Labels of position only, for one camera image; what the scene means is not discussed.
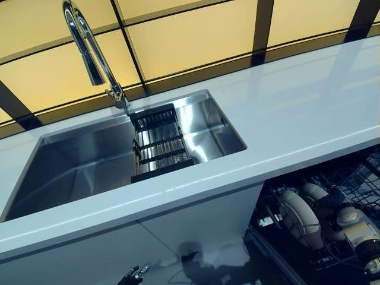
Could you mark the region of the left robot hand black glove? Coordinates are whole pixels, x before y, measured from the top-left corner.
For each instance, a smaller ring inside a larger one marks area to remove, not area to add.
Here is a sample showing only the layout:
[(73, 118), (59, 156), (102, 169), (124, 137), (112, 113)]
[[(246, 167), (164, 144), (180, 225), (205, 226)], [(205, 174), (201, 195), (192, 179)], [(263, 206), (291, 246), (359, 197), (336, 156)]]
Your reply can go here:
[(143, 275), (150, 269), (150, 264), (145, 264), (141, 268), (139, 266), (129, 270), (125, 276), (117, 283), (117, 285), (137, 285), (143, 282)]

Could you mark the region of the right robot hand black glove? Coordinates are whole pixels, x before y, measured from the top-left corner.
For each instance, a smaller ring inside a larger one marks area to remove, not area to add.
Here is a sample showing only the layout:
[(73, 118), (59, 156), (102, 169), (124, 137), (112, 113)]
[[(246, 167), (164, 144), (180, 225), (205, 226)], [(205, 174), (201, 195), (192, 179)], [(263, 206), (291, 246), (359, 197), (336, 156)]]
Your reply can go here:
[(345, 201), (345, 195), (342, 191), (336, 187), (332, 186), (330, 191), (318, 200), (318, 205), (321, 208), (336, 208), (340, 206)]

